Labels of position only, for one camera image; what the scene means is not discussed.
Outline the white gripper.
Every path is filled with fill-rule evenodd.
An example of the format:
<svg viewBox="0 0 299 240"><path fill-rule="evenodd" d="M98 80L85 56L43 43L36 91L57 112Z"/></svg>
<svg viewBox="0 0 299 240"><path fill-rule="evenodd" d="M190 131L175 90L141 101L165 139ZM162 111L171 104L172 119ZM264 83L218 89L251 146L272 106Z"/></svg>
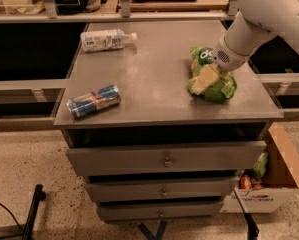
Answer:
<svg viewBox="0 0 299 240"><path fill-rule="evenodd" d="M213 59L226 72L240 68L249 58L249 50L243 38L223 35L213 49ZM192 91L196 95L203 93L208 87L220 79L220 69L216 64L206 64L197 76Z"/></svg>

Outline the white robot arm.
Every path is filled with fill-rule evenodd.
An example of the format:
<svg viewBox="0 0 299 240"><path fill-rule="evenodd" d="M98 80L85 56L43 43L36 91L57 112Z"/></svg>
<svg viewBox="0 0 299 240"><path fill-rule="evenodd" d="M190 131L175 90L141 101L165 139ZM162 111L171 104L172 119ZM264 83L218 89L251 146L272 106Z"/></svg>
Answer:
<svg viewBox="0 0 299 240"><path fill-rule="evenodd" d="M299 0L237 0L239 12L203 63L192 64L189 92L205 95L231 76L264 43L279 36L299 55Z"/></svg>

